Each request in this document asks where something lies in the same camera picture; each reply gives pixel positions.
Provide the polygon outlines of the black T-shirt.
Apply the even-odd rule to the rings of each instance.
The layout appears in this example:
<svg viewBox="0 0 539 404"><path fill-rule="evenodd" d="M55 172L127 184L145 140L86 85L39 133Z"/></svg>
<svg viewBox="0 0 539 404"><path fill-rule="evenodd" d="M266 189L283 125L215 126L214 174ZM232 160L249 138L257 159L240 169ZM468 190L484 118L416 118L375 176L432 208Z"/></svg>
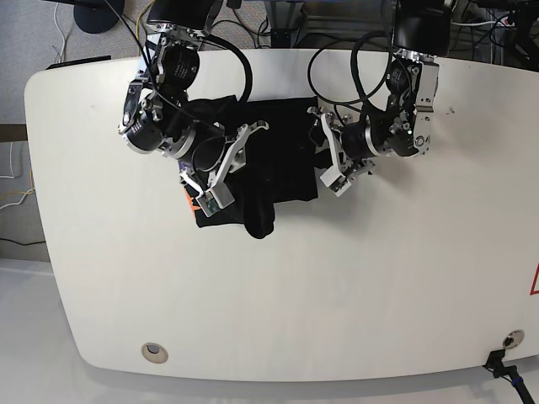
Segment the black T-shirt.
<svg viewBox="0 0 539 404"><path fill-rule="evenodd" d="M232 95L192 102L195 112L224 125L227 132L257 120L269 124L268 130L248 138L246 165L226 176L225 184L235 199L226 209L206 216L195 201L198 193L184 186L199 228L239 224L251 237L263 239L274 230L276 204L318 197L315 145L308 135L315 117L307 112L317 105L314 97L240 105Z"/></svg>

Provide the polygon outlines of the black flat bar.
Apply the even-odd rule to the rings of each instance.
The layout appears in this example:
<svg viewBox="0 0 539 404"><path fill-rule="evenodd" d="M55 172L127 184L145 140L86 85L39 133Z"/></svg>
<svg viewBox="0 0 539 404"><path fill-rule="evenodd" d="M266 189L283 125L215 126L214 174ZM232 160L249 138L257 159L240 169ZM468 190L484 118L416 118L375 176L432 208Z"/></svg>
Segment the black flat bar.
<svg viewBox="0 0 539 404"><path fill-rule="evenodd" d="M96 56L96 57L90 57L90 58L77 59L73 61L57 62L57 63L53 63L49 65L46 68L46 70L57 69L57 68L68 67L68 66L77 66L77 65L95 63L95 62L101 62L101 61L110 61L111 59L112 59L111 56L107 55L107 56Z"/></svg>

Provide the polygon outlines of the round black stand base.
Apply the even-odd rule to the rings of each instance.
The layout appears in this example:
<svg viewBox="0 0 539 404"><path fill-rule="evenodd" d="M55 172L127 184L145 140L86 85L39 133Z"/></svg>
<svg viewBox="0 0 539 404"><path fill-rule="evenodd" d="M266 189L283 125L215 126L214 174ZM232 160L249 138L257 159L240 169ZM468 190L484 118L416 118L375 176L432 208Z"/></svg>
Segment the round black stand base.
<svg viewBox="0 0 539 404"><path fill-rule="evenodd" d="M101 34L112 29L123 14L125 0L75 1L73 17L79 29L88 34Z"/></svg>

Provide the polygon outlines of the left metal table grommet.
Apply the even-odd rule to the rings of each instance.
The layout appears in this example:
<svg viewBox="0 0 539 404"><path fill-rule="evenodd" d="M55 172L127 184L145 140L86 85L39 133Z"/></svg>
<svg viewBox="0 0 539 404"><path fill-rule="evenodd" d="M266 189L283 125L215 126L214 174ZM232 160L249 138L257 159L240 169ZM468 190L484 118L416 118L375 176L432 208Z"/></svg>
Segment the left metal table grommet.
<svg viewBox="0 0 539 404"><path fill-rule="evenodd" d="M153 364L164 364L168 361L167 350L156 343L143 344L141 354L145 360Z"/></svg>

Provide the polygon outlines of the metal table grommet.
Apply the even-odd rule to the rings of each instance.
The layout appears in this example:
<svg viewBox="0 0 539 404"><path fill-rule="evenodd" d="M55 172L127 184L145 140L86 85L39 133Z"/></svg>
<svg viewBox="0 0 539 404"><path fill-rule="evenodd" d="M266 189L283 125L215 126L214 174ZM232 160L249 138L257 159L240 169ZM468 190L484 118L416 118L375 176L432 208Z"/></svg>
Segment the metal table grommet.
<svg viewBox="0 0 539 404"><path fill-rule="evenodd" d="M145 360L153 364L164 364L168 361L167 350L156 343L143 344L141 354Z"/></svg>
<svg viewBox="0 0 539 404"><path fill-rule="evenodd" d="M503 348L504 349L513 349L518 347L524 340L525 333L523 330L514 330L513 332L509 333L503 341Z"/></svg>

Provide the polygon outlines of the red warning triangle sticker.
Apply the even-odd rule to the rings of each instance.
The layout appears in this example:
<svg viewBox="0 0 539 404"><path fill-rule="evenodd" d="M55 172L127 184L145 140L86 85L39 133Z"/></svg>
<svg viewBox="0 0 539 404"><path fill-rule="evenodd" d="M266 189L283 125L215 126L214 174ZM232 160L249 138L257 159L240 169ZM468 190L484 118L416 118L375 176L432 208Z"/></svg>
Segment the red warning triangle sticker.
<svg viewBox="0 0 539 404"><path fill-rule="evenodd" d="M538 279L539 279L539 265L536 268L534 279L532 281L530 295L538 295L539 294L539 280Z"/></svg>

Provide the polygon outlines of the right metal table grommet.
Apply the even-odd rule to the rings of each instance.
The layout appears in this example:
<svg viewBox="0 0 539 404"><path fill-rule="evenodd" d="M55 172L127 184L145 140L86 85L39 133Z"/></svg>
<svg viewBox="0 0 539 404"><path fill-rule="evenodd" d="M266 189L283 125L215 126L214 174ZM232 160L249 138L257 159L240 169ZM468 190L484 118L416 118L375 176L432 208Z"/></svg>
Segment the right metal table grommet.
<svg viewBox="0 0 539 404"><path fill-rule="evenodd" d="M523 330L514 330L513 332L509 333L503 341L503 348L504 349L513 349L518 347L524 340L525 333Z"/></svg>

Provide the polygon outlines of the aluminium frame post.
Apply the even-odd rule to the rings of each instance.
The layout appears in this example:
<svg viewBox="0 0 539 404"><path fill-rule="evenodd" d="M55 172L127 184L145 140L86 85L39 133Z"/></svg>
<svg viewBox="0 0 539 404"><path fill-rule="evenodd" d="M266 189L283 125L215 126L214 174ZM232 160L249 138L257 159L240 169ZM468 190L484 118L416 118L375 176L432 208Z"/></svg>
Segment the aluminium frame post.
<svg viewBox="0 0 539 404"><path fill-rule="evenodd" d="M264 1L270 26L270 47L292 49L298 42L305 14L306 1Z"/></svg>

